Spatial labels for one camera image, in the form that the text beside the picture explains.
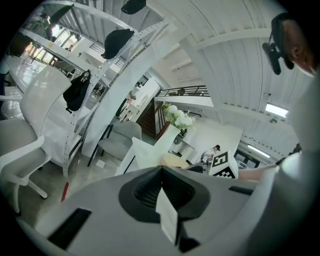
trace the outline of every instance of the staircase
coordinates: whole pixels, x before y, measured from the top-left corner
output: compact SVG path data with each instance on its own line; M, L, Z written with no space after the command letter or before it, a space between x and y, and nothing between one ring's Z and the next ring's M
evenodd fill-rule
M156 138L155 99L153 98L136 121L142 132L149 137Z

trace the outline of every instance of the red object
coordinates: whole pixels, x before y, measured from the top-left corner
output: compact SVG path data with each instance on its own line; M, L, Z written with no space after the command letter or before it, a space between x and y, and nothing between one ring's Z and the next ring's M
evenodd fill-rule
M65 186L64 186L63 193L62 193L61 203L66 199L68 187L69 187L69 182L66 182Z

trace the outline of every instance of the fluorescent light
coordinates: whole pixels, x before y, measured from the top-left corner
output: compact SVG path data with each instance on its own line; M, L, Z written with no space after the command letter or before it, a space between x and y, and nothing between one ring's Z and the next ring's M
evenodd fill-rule
M270 103L266 104L265 110L268 112L274 113L276 115L282 116L284 118L286 117L286 114L289 112L288 110L286 110L282 107L272 105Z
M248 145L248 148L254 150L254 151L257 151L258 153L260 153L261 155L265 156L266 158L269 158L270 155L266 154L265 152L255 148L254 146L251 146L251 145Z

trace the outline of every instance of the black handbag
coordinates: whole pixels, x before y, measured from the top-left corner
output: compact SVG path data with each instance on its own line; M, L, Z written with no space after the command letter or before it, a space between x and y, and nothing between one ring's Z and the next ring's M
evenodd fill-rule
M117 56L118 52L134 34L134 31L128 29L118 29L108 34L104 41L104 53L102 58L110 60Z
M71 86L63 93L63 98L67 106L65 110L67 110L70 114L72 111L77 111L80 109L87 93L90 78L90 70L83 72L82 75L71 81Z
M122 8L121 11L125 14L135 14L146 6L146 0L129 0Z

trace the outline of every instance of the white flowers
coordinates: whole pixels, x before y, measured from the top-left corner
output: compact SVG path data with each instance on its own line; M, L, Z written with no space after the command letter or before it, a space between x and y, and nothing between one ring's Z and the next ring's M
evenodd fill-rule
M188 116L188 113L184 113L182 110L178 110L177 106L171 104L164 104L165 106L165 118L173 126L178 129L187 129L191 127L193 122L196 121L194 117Z
M170 113L170 114L173 114L174 112L176 112L178 110L177 106L175 105L170 105L168 108L167 108L167 111Z

